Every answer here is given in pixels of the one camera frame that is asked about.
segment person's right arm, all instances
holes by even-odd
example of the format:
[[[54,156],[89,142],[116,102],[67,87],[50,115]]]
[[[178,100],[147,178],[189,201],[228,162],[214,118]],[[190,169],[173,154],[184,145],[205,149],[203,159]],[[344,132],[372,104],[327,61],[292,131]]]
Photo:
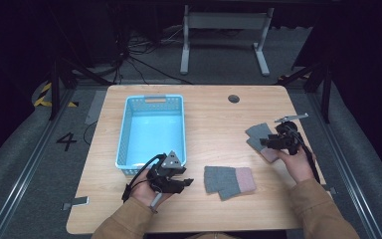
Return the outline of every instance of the person's right arm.
[[[290,190],[292,208],[302,223],[305,238],[359,238],[343,218],[330,195],[314,179],[302,148],[296,155],[278,151],[296,186]]]

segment white metal frame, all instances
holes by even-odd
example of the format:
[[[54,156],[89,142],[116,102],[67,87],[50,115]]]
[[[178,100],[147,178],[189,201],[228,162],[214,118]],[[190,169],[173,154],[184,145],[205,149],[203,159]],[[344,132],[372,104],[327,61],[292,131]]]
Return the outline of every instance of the white metal frame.
[[[189,29],[252,29],[260,30],[261,38],[254,43],[254,51],[259,61],[263,76],[270,74],[268,64],[263,54],[263,46],[268,35],[269,26],[272,21],[274,8],[267,13],[207,13],[190,12],[188,5],[184,12],[184,47],[182,50],[181,70],[182,75],[188,74],[188,63],[190,57]]]

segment basket handle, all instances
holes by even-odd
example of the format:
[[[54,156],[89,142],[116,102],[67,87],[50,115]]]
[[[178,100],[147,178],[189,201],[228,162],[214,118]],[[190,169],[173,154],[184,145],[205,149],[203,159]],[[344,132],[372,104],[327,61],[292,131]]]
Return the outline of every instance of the basket handle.
[[[144,101],[148,104],[166,103],[166,95],[146,95]]]

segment black number on floor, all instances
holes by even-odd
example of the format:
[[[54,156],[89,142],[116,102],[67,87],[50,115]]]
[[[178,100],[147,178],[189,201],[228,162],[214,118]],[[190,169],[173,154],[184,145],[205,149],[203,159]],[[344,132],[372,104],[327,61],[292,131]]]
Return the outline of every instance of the black number on floor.
[[[65,146],[65,151],[68,151],[68,149],[70,148],[70,144],[73,142],[77,142],[76,140],[73,140],[73,136],[74,134],[69,132],[65,136],[58,139],[57,143],[66,143],[67,145]]]

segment hand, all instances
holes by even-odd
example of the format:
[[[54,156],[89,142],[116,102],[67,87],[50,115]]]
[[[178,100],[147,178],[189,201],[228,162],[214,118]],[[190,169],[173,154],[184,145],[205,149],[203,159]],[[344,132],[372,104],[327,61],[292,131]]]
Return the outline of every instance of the hand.
[[[289,155],[281,150],[277,150],[277,152],[278,157],[285,163],[287,172],[296,183],[314,178],[314,174],[312,173],[311,167],[308,163],[308,158],[301,145],[295,155]],[[316,156],[314,153],[312,154],[312,159],[316,161]]]
[[[153,189],[151,189],[150,182],[147,181],[147,172],[148,169],[144,170],[137,177],[137,179],[135,179],[134,185],[132,185],[133,188],[130,196],[144,203],[144,205],[150,206],[151,202],[156,197],[156,192],[154,192]],[[154,206],[154,209],[157,210],[157,207],[171,196],[172,193],[163,193],[160,200]]]

